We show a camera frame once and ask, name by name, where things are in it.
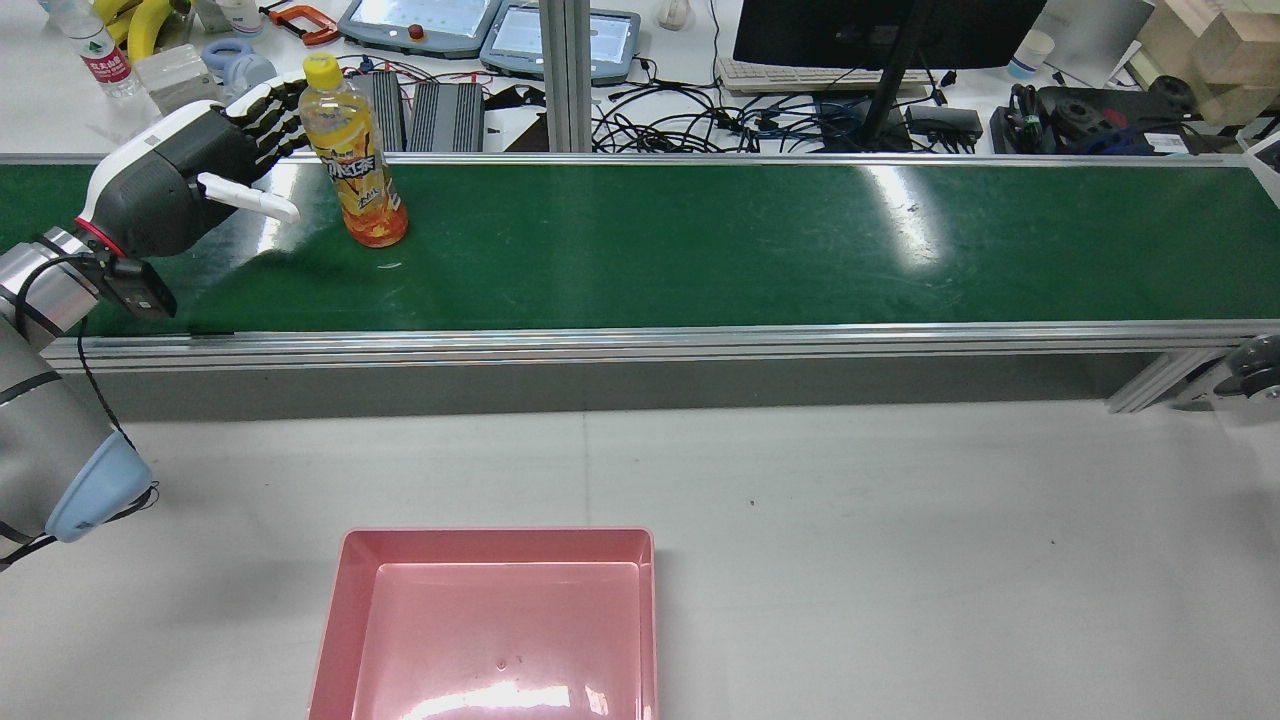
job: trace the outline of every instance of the red ring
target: red ring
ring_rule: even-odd
[[[87,229],[88,232],[93,233],[93,237],[96,237],[100,241],[102,241],[102,245],[105,245],[106,249],[110,250],[111,252],[119,255],[120,258],[125,256],[124,251],[120,250],[119,245],[115,245],[114,242],[111,242],[111,238],[106,237],[106,234],[102,231],[95,228],[84,218],[76,218],[76,224],[79,225],[79,227],[82,227],[82,228],[84,228],[84,229]]]

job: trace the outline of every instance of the orange juice bottle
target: orange juice bottle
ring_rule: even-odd
[[[369,100],[342,77],[329,53],[308,55],[302,72],[302,128],[338,190],[347,232],[367,247],[396,243],[408,229],[408,210],[392,184]]]

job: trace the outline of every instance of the keyboard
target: keyboard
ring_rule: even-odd
[[[760,65],[742,63],[732,58],[716,58],[716,77],[730,92],[768,95],[774,92],[874,90],[879,85],[881,72]],[[906,74],[902,76],[904,86],[928,83],[929,74],[925,70],[906,70]]]

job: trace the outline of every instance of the water bottle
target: water bottle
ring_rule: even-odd
[[[302,70],[307,88],[298,99],[298,115],[338,191],[347,232],[366,247],[398,242],[408,228],[408,210],[392,184],[369,99],[342,77],[329,53],[307,56]]]
[[[47,9],[54,24],[76,44],[81,60],[93,73],[102,92],[110,97],[124,97],[142,87],[129,67],[129,59],[120,53],[92,6],[82,0],[49,0]]]

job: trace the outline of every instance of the orange clamp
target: orange clamp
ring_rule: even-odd
[[[302,44],[307,47],[338,40],[338,23],[333,22],[333,18],[311,5],[293,5],[283,10],[268,10],[266,17],[270,18],[274,24],[278,24],[301,37]],[[315,24],[316,29],[302,29],[294,24],[293,20],[300,18]]]

